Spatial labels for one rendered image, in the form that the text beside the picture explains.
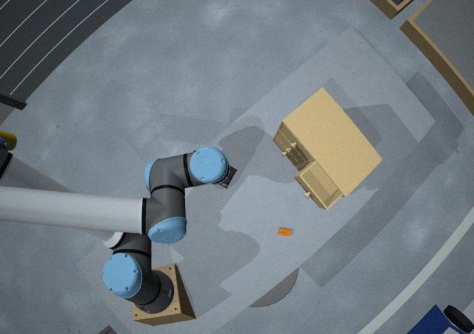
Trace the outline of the tan wooden chest of drawers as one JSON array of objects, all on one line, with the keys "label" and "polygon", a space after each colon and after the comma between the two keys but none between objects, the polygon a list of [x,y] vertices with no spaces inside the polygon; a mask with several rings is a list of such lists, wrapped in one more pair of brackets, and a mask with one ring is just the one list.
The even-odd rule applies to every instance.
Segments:
[{"label": "tan wooden chest of drawers", "polygon": [[[282,120],[343,194],[348,196],[382,161],[347,114],[322,87]],[[277,137],[278,138],[278,137]]]}]

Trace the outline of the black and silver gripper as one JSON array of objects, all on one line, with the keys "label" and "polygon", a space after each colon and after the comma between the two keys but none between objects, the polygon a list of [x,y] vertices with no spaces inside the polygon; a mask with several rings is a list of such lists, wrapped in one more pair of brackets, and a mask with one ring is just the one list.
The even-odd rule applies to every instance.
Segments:
[{"label": "black and silver gripper", "polygon": [[[226,180],[225,182],[221,183],[220,185],[221,185],[222,187],[227,188],[227,186],[228,186],[229,183],[231,182],[233,176],[235,175],[236,171],[237,171],[237,169],[235,169],[235,168],[233,168],[233,167],[230,166],[230,175],[229,175],[229,177],[227,178],[227,180]],[[234,175],[233,175],[233,174],[234,174]],[[231,176],[232,176],[232,177],[231,177]],[[231,178],[230,178],[230,177],[231,177]],[[227,182],[228,182],[228,183],[227,183]],[[222,184],[226,184],[226,186],[224,186],[224,185],[222,185]]]}]

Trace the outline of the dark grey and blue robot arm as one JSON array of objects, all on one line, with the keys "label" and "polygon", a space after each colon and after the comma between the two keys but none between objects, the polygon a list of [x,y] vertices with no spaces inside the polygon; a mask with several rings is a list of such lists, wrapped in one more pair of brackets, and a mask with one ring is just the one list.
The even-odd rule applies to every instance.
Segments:
[{"label": "dark grey and blue robot arm", "polygon": [[230,164],[222,151],[202,147],[150,161],[144,174],[150,198],[76,193],[9,153],[0,137],[0,220],[72,227],[102,239],[113,250],[103,268],[107,289],[145,313],[160,313],[172,302],[174,286],[152,270],[152,241],[183,239],[185,188],[223,183]]}]

